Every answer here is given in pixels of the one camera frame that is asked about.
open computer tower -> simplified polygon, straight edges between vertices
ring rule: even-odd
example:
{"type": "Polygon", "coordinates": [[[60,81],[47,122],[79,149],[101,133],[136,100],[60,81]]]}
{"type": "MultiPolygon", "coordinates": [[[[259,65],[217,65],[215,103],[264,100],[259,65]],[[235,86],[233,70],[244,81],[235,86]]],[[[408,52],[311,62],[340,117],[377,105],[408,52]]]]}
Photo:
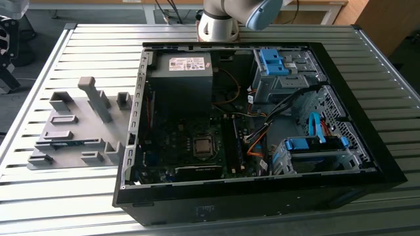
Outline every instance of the open computer tower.
{"type": "Polygon", "coordinates": [[[343,206],[405,182],[320,43],[147,43],[113,206],[143,225],[343,206]]]}

slotted aluminum table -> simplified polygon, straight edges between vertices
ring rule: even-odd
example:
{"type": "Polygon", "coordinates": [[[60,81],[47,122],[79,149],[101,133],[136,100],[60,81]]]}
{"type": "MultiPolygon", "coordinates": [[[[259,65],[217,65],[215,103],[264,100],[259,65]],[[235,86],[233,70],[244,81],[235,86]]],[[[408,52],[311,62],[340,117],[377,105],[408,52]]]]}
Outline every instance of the slotted aluminum table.
{"type": "Polygon", "coordinates": [[[108,96],[133,94],[141,43],[195,41],[195,30],[193,25],[67,25],[0,148],[0,234],[187,235],[184,231],[200,230],[188,234],[419,235],[420,99],[363,31],[352,27],[271,26],[263,32],[241,28],[241,40],[324,43],[407,174],[409,181],[391,191],[332,211],[144,228],[111,206],[116,166],[27,169],[51,94],[85,96],[77,89],[80,76],[93,76],[108,96]]]}

white desk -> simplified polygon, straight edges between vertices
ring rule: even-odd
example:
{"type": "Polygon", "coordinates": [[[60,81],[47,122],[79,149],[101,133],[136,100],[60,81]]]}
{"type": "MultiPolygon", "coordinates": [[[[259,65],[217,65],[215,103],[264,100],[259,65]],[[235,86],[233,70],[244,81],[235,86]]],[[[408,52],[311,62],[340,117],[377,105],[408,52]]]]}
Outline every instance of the white desk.
{"type": "MultiPolygon", "coordinates": [[[[160,4],[163,9],[172,9],[169,4],[160,4]]],[[[179,10],[199,10],[203,9],[203,4],[177,4],[179,10]]],[[[281,11],[296,11],[296,5],[283,6],[281,11]]],[[[156,24],[153,11],[159,10],[156,4],[69,4],[69,3],[31,3],[29,9],[48,9],[48,10],[144,10],[145,20],[148,24],[156,24]]],[[[325,11],[325,16],[321,25],[332,25],[336,16],[340,12],[340,4],[329,5],[300,5],[299,11],[325,11]]]]}

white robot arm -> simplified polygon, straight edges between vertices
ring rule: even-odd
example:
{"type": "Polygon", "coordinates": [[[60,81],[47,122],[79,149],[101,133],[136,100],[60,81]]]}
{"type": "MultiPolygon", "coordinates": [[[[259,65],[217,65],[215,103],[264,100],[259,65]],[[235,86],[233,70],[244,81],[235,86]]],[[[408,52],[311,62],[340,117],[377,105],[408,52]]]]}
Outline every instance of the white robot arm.
{"type": "Polygon", "coordinates": [[[29,7],[29,0],[0,0],[0,16],[19,20],[29,7]]]}
{"type": "Polygon", "coordinates": [[[275,20],[283,0],[204,0],[199,37],[207,42],[235,41],[237,22],[252,30],[263,30],[275,20]]]}

blue plastic clip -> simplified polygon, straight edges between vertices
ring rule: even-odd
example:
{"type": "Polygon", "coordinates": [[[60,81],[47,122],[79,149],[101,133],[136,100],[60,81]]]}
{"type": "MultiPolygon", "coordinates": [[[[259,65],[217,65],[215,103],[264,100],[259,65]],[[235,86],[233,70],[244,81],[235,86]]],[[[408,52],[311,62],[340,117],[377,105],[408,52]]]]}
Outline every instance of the blue plastic clip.
{"type": "Polygon", "coordinates": [[[275,157],[273,157],[273,164],[276,163],[277,158],[280,157],[280,154],[276,153],[275,157]]]}
{"type": "Polygon", "coordinates": [[[261,61],[267,68],[267,75],[288,75],[289,70],[284,68],[279,51],[276,49],[261,49],[261,61]]]}
{"type": "Polygon", "coordinates": [[[349,147],[349,142],[347,140],[347,137],[341,136],[340,139],[341,139],[341,143],[343,143],[344,147],[348,148],[349,147]]]}
{"type": "Polygon", "coordinates": [[[307,139],[289,139],[289,142],[292,143],[293,150],[303,150],[309,149],[307,139]]]}
{"type": "Polygon", "coordinates": [[[288,151],[293,149],[292,144],[291,144],[291,142],[288,140],[284,142],[284,144],[287,145],[287,150],[288,151]]]}

